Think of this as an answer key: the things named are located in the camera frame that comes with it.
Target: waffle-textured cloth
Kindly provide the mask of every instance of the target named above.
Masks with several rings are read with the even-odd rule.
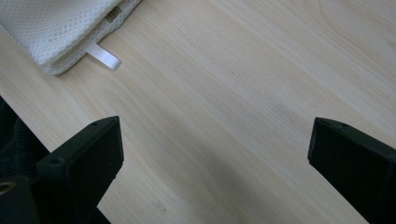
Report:
[[[0,24],[49,75],[119,28],[140,0],[0,0]]]

